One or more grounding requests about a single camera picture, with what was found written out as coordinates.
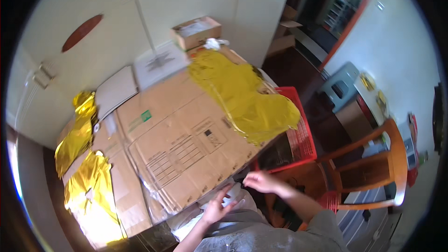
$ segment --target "gray plastic stool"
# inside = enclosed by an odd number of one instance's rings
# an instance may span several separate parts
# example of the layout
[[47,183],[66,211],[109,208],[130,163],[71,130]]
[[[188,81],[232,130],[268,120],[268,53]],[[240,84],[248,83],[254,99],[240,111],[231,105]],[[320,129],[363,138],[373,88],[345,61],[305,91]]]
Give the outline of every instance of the gray plastic stool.
[[347,62],[317,91],[325,92],[334,103],[333,113],[339,111],[357,93],[354,82],[358,75],[359,70],[355,65]]

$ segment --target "hand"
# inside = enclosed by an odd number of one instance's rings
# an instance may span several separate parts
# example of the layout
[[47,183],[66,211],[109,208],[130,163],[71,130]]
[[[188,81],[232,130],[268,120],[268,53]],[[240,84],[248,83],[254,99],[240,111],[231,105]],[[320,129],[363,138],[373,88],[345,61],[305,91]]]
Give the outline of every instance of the hand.
[[277,194],[281,188],[287,186],[274,176],[266,171],[252,171],[249,172],[243,180],[246,187],[251,187],[260,193],[275,193]]
[[226,193],[232,188],[232,184],[229,184],[222,188],[216,196],[208,202],[207,208],[205,209],[204,215],[201,220],[211,225],[217,221],[220,221],[227,213],[232,210],[232,208],[238,204],[238,201],[234,200],[226,207],[222,206],[223,199],[230,198]]

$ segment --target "white cabinet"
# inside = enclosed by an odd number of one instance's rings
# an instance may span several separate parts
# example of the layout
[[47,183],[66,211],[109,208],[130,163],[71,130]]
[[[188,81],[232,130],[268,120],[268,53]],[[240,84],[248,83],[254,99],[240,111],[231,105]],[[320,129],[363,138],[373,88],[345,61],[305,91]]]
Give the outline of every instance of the white cabinet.
[[[8,123],[25,136],[55,148],[73,116],[72,98],[95,90],[107,78],[154,46],[170,40],[169,29],[209,15],[220,22],[222,37],[260,67],[286,0],[40,0],[25,26],[8,85]],[[74,47],[61,53],[82,23],[104,17]],[[55,76],[44,90],[32,81],[43,63]]]
[[230,47],[261,67],[286,0],[238,0]]
[[[72,32],[98,14],[104,15],[99,24],[62,53]],[[149,49],[134,0],[40,0],[20,45],[8,86],[8,123],[50,148],[74,115],[73,97],[95,90]],[[42,62],[55,76],[45,90],[31,80]]]
[[209,15],[223,25],[222,37],[230,39],[237,0],[139,0],[150,37],[157,47],[171,39],[169,29]]
[[222,37],[251,64],[261,67],[286,0],[139,0],[150,37],[157,47],[167,31],[209,15],[220,22]]

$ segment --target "yellow plastic sheet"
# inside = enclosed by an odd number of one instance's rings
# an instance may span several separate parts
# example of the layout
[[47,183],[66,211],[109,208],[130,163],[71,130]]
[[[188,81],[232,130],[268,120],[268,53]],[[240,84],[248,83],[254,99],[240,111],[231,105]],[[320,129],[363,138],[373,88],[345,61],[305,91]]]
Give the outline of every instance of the yellow plastic sheet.
[[94,92],[80,92],[73,98],[75,124],[56,148],[56,172],[59,178],[67,172],[73,161],[92,145],[92,125],[96,119]]
[[189,73],[249,143],[259,144],[289,128],[297,129],[297,107],[280,94],[257,92],[262,80],[252,65],[236,65],[221,53],[205,50],[189,65]]
[[64,190],[65,208],[97,246],[127,237],[116,214],[110,169],[108,159],[100,151],[90,151]]

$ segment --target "wooden oval decoration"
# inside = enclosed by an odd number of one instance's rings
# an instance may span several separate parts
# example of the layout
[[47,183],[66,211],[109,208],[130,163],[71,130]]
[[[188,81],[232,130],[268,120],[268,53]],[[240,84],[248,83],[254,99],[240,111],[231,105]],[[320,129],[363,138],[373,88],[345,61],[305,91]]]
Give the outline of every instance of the wooden oval decoration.
[[64,43],[64,46],[62,46],[62,53],[70,50],[73,46],[75,46],[78,42],[81,41],[82,38],[84,38],[87,34],[89,34],[90,31],[93,30],[94,27],[96,27],[97,24],[103,19],[102,14],[98,14],[95,17],[92,17],[85,21],[82,25],[80,25],[67,39],[67,41]]

